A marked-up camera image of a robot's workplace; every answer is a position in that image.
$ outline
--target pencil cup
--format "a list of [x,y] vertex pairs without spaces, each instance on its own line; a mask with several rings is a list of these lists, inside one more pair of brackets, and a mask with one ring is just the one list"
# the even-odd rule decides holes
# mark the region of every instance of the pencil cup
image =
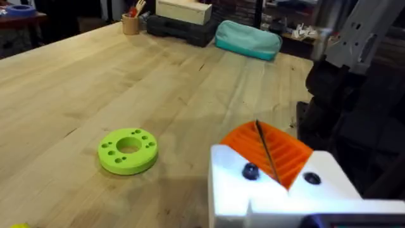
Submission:
[[139,19],[129,17],[127,14],[122,14],[122,32],[125,35],[139,34]]

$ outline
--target green 3d printed ring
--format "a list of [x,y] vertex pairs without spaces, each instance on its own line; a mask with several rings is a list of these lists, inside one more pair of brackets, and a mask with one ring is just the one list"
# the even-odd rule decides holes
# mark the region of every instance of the green 3d printed ring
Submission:
[[[125,148],[138,151],[123,153]],[[120,129],[109,133],[98,147],[101,166],[113,174],[132,175],[153,166],[158,158],[158,144],[153,135],[142,129]]]

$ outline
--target orange ribbed object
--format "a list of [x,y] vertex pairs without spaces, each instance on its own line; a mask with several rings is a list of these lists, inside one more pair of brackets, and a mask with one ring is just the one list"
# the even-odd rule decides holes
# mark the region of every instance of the orange ribbed object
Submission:
[[[260,126],[279,181],[288,189],[313,150],[275,127],[263,122],[260,122]],[[221,144],[231,147],[274,179],[270,161],[254,122],[237,127],[222,139]]]

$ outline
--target black bolt head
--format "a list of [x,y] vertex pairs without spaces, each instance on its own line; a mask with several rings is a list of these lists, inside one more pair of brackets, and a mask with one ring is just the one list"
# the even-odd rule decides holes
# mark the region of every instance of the black bolt head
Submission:
[[253,163],[248,163],[243,168],[242,175],[250,181],[255,181],[259,178],[259,168]]
[[318,185],[321,184],[321,177],[318,174],[308,172],[304,174],[304,179],[308,181],[310,184]]

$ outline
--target wooden workbench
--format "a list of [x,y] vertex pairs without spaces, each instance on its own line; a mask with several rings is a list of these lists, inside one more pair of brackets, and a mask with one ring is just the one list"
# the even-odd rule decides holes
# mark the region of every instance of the wooden workbench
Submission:
[[[208,228],[209,149],[259,118],[291,134],[308,60],[255,60],[119,23],[0,61],[0,227]],[[140,127],[159,158],[103,170],[110,131]]]

